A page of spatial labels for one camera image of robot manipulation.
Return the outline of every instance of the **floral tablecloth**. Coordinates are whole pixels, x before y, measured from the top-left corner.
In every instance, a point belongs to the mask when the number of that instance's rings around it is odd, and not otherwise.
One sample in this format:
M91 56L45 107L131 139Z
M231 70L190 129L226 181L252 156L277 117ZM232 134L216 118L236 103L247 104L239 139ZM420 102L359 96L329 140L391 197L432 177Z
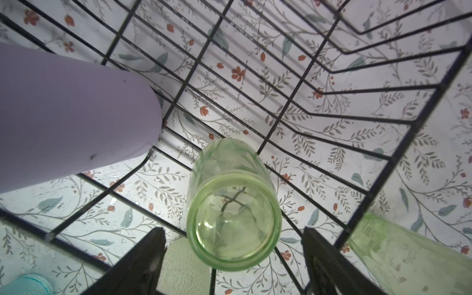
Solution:
M364 30L429 2L352 0L342 9L342 13L356 28ZM113 41L114 34L73 1L35 0L31 3L103 53ZM119 30L126 18L125 8L133 5L131 0L80 0L79 3L114 30ZM214 11L207 6L207 1L143 0L136 10L138 17L132 17L124 30L126 40L118 42L111 58L140 75L151 87L170 99L181 92L180 106L224 136L243 139L258 150L264 139L257 133L265 136L272 129L275 119L248 98L277 117L323 37L280 0L235 0L231 1L229 9L225 9L227 3L227 0L209 0ZM334 22L332 13L319 0L289 3L324 34ZM339 7L342 1L330 0L329 3ZM337 47L352 51L471 10L470 1L446 0L361 36L339 23L331 39ZM189 25L174 11L196 26ZM0 12L57 54L96 63L102 61L97 52L18 1L3 1ZM200 56L206 43L201 32L209 34L221 13L225 19L214 40L230 54L210 44L201 56L204 65L195 66L194 59L188 54L195 58ZM275 26L291 39L279 33ZM318 60L331 70L340 70L460 46L471 33L472 24L469 19L464 19L355 54L341 54L333 44L327 43ZM0 24L0 40L38 48L4 24ZM166 68L156 66L148 59L149 56ZM314 88L333 92L435 84L441 81L456 57L457 53L449 53L333 75L315 63L305 79L311 86L301 84L293 99L296 104L288 107L282 122L276 126L270 142L261 152L263 161L284 176L285 181L272 175L280 207L300 229L305 226L316 228L330 242L334 242L341 232L336 223L287 185L287 181L301 188L344 222L349 221L363 195L301 163L296 157L309 160L364 189L370 188L385 165L378 158L364 157L345 148L311 140L303 133L391 155L407 130L405 126L393 124L309 116L301 108L314 113L414 119L432 94L432 90L421 90L321 95L314 92ZM191 71L195 72L188 82L193 88L182 88L182 81ZM371 207L376 214L467 256L472 255L469 252L472 247L472 186L469 183L472 176L471 77L472 61L469 60ZM241 118L246 126L207 98ZM163 112L169 106L165 101ZM126 118L126 114L113 116ZM190 116L176 109L171 112L165 125L200 147L218 138L217 134L201 128ZM287 155L272 143L296 157ZM190 167L198 153L165 130L156 140L156 146ZM110 186L144 157L85 174ZM116 192L185 229L188 176L187 170L155 153ZM70 176L2 194L0 202L2 208L49 230L99 193L94 186ZM113 265L155 226L160 225L108 196L59 237ZM19 274L34 272L47 278L56 293L76 294L83 292L101 276L100 272L35 241L9 224L1 223L0 237L4 251L0 258L0 285ZM166 238L171 243L179 235L166 229ZM285 220L278 249L304 287L308 275L300 237ZM343 246L342 254L370 276L348 244ZM218 271L216 294L245 293L275 295L299 292L273 253L247 271Z

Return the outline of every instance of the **dish rack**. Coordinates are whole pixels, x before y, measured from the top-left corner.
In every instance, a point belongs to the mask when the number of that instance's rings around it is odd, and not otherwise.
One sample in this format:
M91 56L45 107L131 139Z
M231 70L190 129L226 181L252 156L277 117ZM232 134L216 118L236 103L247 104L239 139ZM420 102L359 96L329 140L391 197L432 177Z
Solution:
M112 32L115 35L115 38L113 42L111 43L110 47L108 50L104 53L101 52L99 49L93 47L90 43L85 41L83 38L79 37L76 35L74 32L70 31L66 26L62 25L58 21L56 21L54 18L50 17L48 14L44 13L40 9L38 9L36 6L33 4L29 3L26 0L18 0L18 2L22 3L28 9L34 11L37 15L42 17L43 19L46 19L48 22L56 26L59 30L65 32L66 34L72 36L76 40L80 41L83 45L86 47L90 48L97 54L99 54L102 57L101 64L102 65L107 65L107 63L111 63L117 68L120 68L122 70L126 70L125 67L123 67L121 64L117 63L111 58L112 53L114 52L118 42L121 40L131 47L133 47L136 51L140 52L142 55L150 59L152 62L154 62L156 65L160 66L163 70L168 71L169 74L173 75L179 82L182 83L182 87L179 89L177 95L175 96L174 100L168 98L166 95L163 95L162 92L157 91L156 89L153 88L154 92L158 97L161 99L165 100L167 103L170 104L170 108L167 110L163 117L163 122L167 122L169 117L172 114L172 111L175 109L183 112L187 118L190 118L193 122L196 122L196 124L199 124L199 126L205 130L208 130L213 134L215 137L223 138L224 135L221 134L218 130L212 128L211 126L207 125L205 122L200 120L198 117L194 116L192 113L187 111L185 108L179 105L179 99L181 98L182 94L186 90L186 88L192 89L194 92L198 93L200 96L202 96L205 100L207 100L209 103L211 103L212 106L215 108L221 110L226 116L231 117L233 120L237 121L239 124L253 132L254 134L258 135L262 140L262 144L260 145L257 153L260 154L264 147L266 146L267 143L270 143L272 146L275 148L281 150L283 153L285 153L287 156L292 157L294 159L297 159L301 163L319 171L320 173L323 173L324 175L328 176L331 179L334 179L343 185L358 191L359 193L365 195L364 199L362 202L360 202L358 208L355 210L353 213L352 217L350 218L349 222L344 223L339 218L337 218L335 215L331 213L330 210L326 209L325 207L321 206L318 202L313 200L308 194L306 194L303 189L297 187L294 185L292 182L287 179L284 175L278 173L274 168L270 167L269 165L266 165L267 169L279 177L282 181L284 181L287 185L289 185L291 188L293 188L298 194L300 194L303 198L305 198L310 204L318 208L321 212L326 214L331 220L333 220L336 224L338 224L342 229L341 235L338 237L336 242L334 243L334 247L337 248L338 250L341 249L341 247L346 243L348 240L350 234L353 232L355 229L357 223L359 220L362 218L363 214L367 211L371 203L374 201L376 195L379 193L380 189L383 187L385 182L387 181L388 177L392 173L393 169L395 166L399 163L399 161L402 158L402 155L405 153L407 148L409 147L410 143L414 139L415 135L420 131L422 128L423 124L425 121L428 119L428 117L431 115L432 111L435 109L435 107L438 105L441 97L445 93L445 91L448 89L448 87L451 85L452 81L454 78L457 76L459 70L461 67L465 64L467 61L467 58L469 57L471 50L472 50L472 37L468 40L468 42L465 45L461 46L451 46L448 48L436 50L436 51L430 51L426 53L419 53L419 54L413 54L409 56L404 56L396 59L390 59L382 62L376 62L376 63L370 63L370 64L365 64L365 63L359 63L357 65L354 65L353 67L349 67L346 69L342 70L330 70L328 67L325 66L325 64L322 63L322 61L319 60L320 53L323 51L323 48L326 44L329 44L330 46L333 46L341 52L343 55L349 55L349 54L354 54L357 52L361 52L363 50L371 49L371 48L376 48L377 46L381 46L384 44L389 44L391 42L394 42L396 40L400 40L415 34L420 34L427 32L431 29L438 28L441 26L448 25L453 22L459 22L461 20L465 20L469 17L472 16L472 12L464 13L461 15L458 15L453 18L449 18L443 21L439 21L435 24L421 27L412 31L409 31L404 34L399 34L395 37L391 37L388 39L385 39L380 42L375 42L373 44L363 46L360 48L357 48L355 50L347 51L341 48L341 46L338 46L337 42L330 39L333 31L335 30L336 26L339 23L343 23L346 25L349 29L351 29L353 32L355 32L357 35L368 35L371 34L372 32L381 29L389 24L393 24L405 17L408 17L410 15L413 15L415 13L421 12L424 9L427 9L429 7L432 7L434 5L440 4L441 2L445 0L435 0L431 1L429 3L420 5L419 7L415 9L411 9L397 17L394 17L388 21L385 21L383 23L380 23L376 26L366 28L364 30L359 30L354 26L349 20L346 20L343 17L343 10L345 9L346 5L349 2L354 2L350 0L345 0L340 4L337 8L332 6L331 4L327 3L324 0L319 1L321 5L323 5L326 9L328 9L332 13L332 17L334 18L334 23L331 26L331 28L327 31L324 32L323 30L319 29L312 20L307 19L305 16L303 16L291 2L289 1L282 1L283 4L293 13L295 13L300 19L302 19L309 27L311 27L314 31L316 31L318 34L324 37L324 40L321 42L319 47L317 48L316 52L314 54L310 53L309 51L306 50L305 47L301 46L298 41L295 40L294 37L286 34L277 24L275 24L270 17L268 17L265 13L259 11L255 5L253 5L252 0L243 0L243 3L248 7L248 9L251 9L255 14L257 14L261 19L263 19L266 23L270 24L274 29L276 29L280 34L282 34L286 40L289 40L292 44L292 46L296 46L299 48L307 57L311 59L308 67L304 71L302 75L300 75L297 71L293 70L286 62L283 61L283 59L280 59L278 56L273 54L270 50L267 50L266 46L262 45L259 43L257 40L255 40L253 37L251 37L248 33L246 33L243 29L238 27L232 20L230 20L227 16L226 13L228 10L231 8L231 5L235 2L234 0L228 0L228 2L225 4L225 8L222 11L219 11L210 3L210 0L199 0L205 7L207 7L209 10L212 12L216 13L219 16L218 21L214 25L213 29L207 34L206 32L202 31L199 26L196 24L192 23L189 19L187 19L185 16L180 14L174 7L169 5L165 0L157 0L161 5L165 6L166 9L172 11L177 17L182 19L185 23L187 23L190 27L192 27L194 30L198 31L201 35L205 36L207 38L206 42L204 43L202 50L199 52L198 56L194 56L191 54L189 51L187 51L185 48L177 44L175 41L173 41L171 38L167 37L163 32L160 30L156 29L154 26L149 24L148 21L137 15L136 10L138 7L141 5L141 0L136 0L132 6L129 8L128 6L124 5L121 3L119 0L115 0L115 2L127 12L127 16L120 26L118 30L113 29L110 25L108 25L106 22L104 22L100 17L95 15L93 12L91 12L81 1L79 0L70 0L76 7L80 8L82 13L88 14L90 17L92 17L95 21L97 21L100 25L108 29L110 32ZM140 21L143 25L147 26L154 34L157 34L160 38L165 39L167 42L170 44L174 45L175 47L178 48L183 54L185 54L187 57L189 57L191 60L193 60L194 65L191 67L190 72L188 73L188 76L183 79L178 75L175 75L171 70L169 70L164 63L159 61L158 59L154 58L153 56L149 55L145 50L142 48L138 47L133 41L129 40L123 35L123 32L125 31L126 27L130 23L131 19L137 19ZM22 35L32 43L36 44L39 46L41 49L43 49L46 52L54 53L50 48L48 48L41 40L39 40L37 37L23 29L21 26L19 26L17 23L9 19L7 16L4 14L0 13L0 20L3 24L5 24L7 27L9 27L11 30L14 30L18 34ZM254 69L251 68L250 65L247 65L246 71L250 71L256 76L258 76L268 87L273 89L275 92L277 92L279 95L283 96L287 101L283 108L280 110L279 114L273 114L272 112L268 111L264 106L259 104L255 99L253 99L251 96L248 94L244 93L241 89L235 87L232 83L230 83L228 80L226 80L224 77L219 75L214 68L206 65L202 57L208 47L210 45L217 46L219 49L221 49L223 52L225 52L229 57L237 61L239 64L245 64L242 60L240 60L236 55L231 53L225 46L222 46L220 42L217 40L217 34L218 34L218 29L219 26L222 24L223 21L226 21L230 25L232 25L239 33L243 34L244 36L247 37L247 39L252 42L254 45L258 46L262 52L267 54L268 56L271 56L274 60L276 60L279 64L283 65L292 75L296 76L299 78L299 82L296 85L295 89L292 91L291 95L286 95L283 92L281 92L273 83L270 81L264 79L263 76L258 74ZM354 72L357 70L365 69L365 68L371 68L371 67L379 67L379 66L384 66L384 65L390 65L390 64L396 64L400 62L408 62L408 61L413 61L415 59L420 59L420 58L428 58L428 57L433 57L437 55L442 55L442 54L447 54L447 53L458 53L458 57L456 58L455 62L450 66L450 68L447 70L446 74L443 76L442 80L439 83L435 84L418 84L418 85L406 85L406 86L398 86L398 87L381 87L381 88L367 88L367 89L353 89L353 90L343 90L343 91L321 91L317 87L311 84L310 81L307 80L307 76L311 70L311 68L316 65L321 67L324 71L330 73L330 74L340 74L340 73L349 73L349 72ZM192 75L194 74L196 68L198 65L201 65L203 68L211 72L213 75L218 77L222 82L225 83L225 87L231 87L233 88L236 92L238 92L241 96L244 96L247 100L249 100L252 104L260 108L261 110L265 111L270 119L273 119L273 124L271 125L270 131L267 134L261 134L259 133L256 129L254 129L250 124L248 124L246 121L242 120L241 118L238 118L236 115L232 114L230 111L228 111L226 108L218 104L217 101L214 99L210 98L207 96L205 93L199 91L197 88L195 88L193 85L189 83ZM297 92L299 91L300 87L302 85L306 85L310 87L314 95L334 95L334 94L361 94L361 93L383 93L383 92L393 92L393 91L419 91L419 90L432 90L432 95L430 99L426 102L424 107L422 108L421 112L418 114L418 116L413 119L413 120L405 120L405 119L390 119L390 118L379 118L379 117L363 117L363 116L352 116L352 115L339 115L339 114L327 114L327 113L318 113L318 112L310 112L309 110L306 110L304 107L302 107L300 104L294 101L294 97L297 95ZM303 134L295 129L293 129L290 125L286 124L282 119L285 114L285 112L291 107L291 106L296 106L299 108L303 113L307 116L312 116L312 117L320 117L320 118L336 118L336 119L347 119L347 120L353 120L353 121L366 121L366 122L376 122L376 123L388 123L388 124L397 124L397 125L403 125L408 127L408 131L405 133L403 136L403 139L400 141L398 144L396 150L392 153L391 156L385 155L383 153L377 153L376 151L369 151L366 149L363 149L362 147L355 146L355 145L348 145L348 144L343 144L339 143L327 138L315 136L315 135L308 135L308 134ZM329 143L335 146L342 147L344 149L362 153L364 156L369 156L369 157L375 157L382 159L386 161L386 165L382 168L379 176L375 180L375 182L371 185L369 190L363 189L357 185L354 185L352 182L337 176L336 174L327 171L312 162L296 155L293 154L289 151L284 150L283 147L278 145L277 143L273 142L270 140L271 135L277 131L277 126L279 124L284 125L286 128L292 130L294 133L302 136L306 136L307 138L310 138L315 141L320 141L324 143ZM201 151L202 147L196 145L192 141L184 138L182 135L174 131L172 128L166 126L163 124L164 127L163 129L172 134L175 138L178 140L185 142L188 144L188 146L192 147L196 151ZM88 254L84 253L83 251L75 248L74 246L67 244L59 239L55 239L55 237L61 233L67 226L72 224L74 221L76 221L82 214L84 214L86 211L91 209L94 205L96 205L98 202L100 202L103 198L105 198L107 195L111 195L114 198L118 199L121 202L124 202L131 208L137 210L138 212L142 213L143 215L157 221L158 223L166 226L167 228L170 228L171 230L179 233L182 236L186 236L185 231L182 229L178 228L177 226L163 220L162 218L158 217L157 215L149 212L148 210L142 208L141 206L135 204L134 202L128 200L127 198L121 196L120 194L115 192L115 189L118 188L122 183L124 183L128 178L130 178L135 172L137 172L139 169L141 169L149 160L149 158L152 156L153 152L160 153L163 157L167 157L173 162L175 162L177 165L180 165L184 169L191 171L191 168L188 167L185 163L182 161L176 159L175 157L172 157L168 153L164 152L163 150L153 147L153 149L150 151L150 153L147 155L147 157L144 159L144 161L135 167L133 170L131 170L129 173L127 173L124 177L122 177L119 181L117 181L114 185L110 187L106 187L94 179L90 178L89 176L80 173L77 176L84 181L94 185L95 187L103 190L103 192L95 197L94 199L90 200L83 208L81 208L79 211L74 213L72 216L70 216L67 220L65 220L63 223L61 223L59 226L54 228L50 232L45 232L42 229L39 229L35 227L34 225L27 223L23 221L21 218L10 214L7 211L1 210L1 217L4 219L7 219L11 222L14 222L18 227L30 232L32 235L49 242L65 251L70 253L71 255L101 269L104 271L107 271L110 269L110 266L103 263L101 260L95 259ZM282 211L282 215L284 219L287 221L287 223L293 228L293 230L300 236L302 237L302 232L300 229L296 226L296 224L293 223L293 221L286 215L284 211ZM308 284L305 288L302 287L302 285L297 281L297 278L293 274L292 270L290 269L289 265L287 262L283 259L281 252L275 248L275 253L279 257L280 261L283 263L285 269L287 270L287 273L289 274L290 278L293 280L294 285L298 289L298 291L301 294L306 294L308 292L310 284ZM210 289L210 294L214 294L215 290L215 278L216 278L216 271L212 271L212 276L211 276L211 289Z

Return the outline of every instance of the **green glass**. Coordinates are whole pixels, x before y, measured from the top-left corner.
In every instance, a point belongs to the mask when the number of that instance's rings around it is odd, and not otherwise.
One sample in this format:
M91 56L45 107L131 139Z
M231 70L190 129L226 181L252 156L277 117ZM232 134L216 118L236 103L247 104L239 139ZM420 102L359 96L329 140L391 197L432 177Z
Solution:
M367 213L349 246L390 295L462 295L472 290L472 259Z
M264 260L280 235L274 185L257 153L224 138L198 155L188 188L187 237L197 256L219 270Z

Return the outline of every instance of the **purple cylinder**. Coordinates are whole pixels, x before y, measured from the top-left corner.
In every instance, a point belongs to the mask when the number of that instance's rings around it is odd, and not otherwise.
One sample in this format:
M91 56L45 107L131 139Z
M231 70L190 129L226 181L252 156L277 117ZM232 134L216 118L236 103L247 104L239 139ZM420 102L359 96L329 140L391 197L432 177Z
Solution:
M159 100L138 75L0 43L0 193L140 156Z

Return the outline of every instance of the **glass rim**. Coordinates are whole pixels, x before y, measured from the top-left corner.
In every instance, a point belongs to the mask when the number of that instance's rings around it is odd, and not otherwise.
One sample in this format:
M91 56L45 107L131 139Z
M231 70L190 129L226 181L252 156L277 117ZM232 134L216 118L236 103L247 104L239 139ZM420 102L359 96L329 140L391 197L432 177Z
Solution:
M274 222L270 238L259 251L245 259L230 261L218 258L203 248L203 246L198 241L196 234L196 217L199 205L202 204L215 189L219 188L220 186L227 186L228 181L238 180L246 181L250 183L251 188L262 191L261 195L266 198L266 201L269 203L270 208L272 209ZM195 254L207 265L224 271L246 270L267 258L278 242L281 227L282 214L280 213L280 207L278 205L277 197L273 188L269 187L265 181L260 179L258 176L247 172L227 172L210 179L202 185L200 190L195 193L195 196L193 197L188 209L187 238Z

